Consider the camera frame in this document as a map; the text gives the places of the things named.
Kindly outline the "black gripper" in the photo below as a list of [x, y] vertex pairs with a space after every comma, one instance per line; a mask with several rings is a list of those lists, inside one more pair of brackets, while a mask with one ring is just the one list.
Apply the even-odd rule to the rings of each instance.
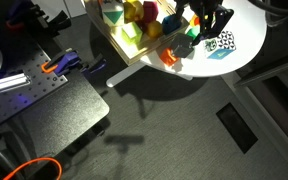
[[234, 14], [233, 9], [218, 7], [223, 0], [178, 0], [176, 4], [175, 20], [181, 21], [184, 8], [190, 9], [199, 17], [200, 32], [192, 41], [196, 46], [201, 41], [217, 37]]

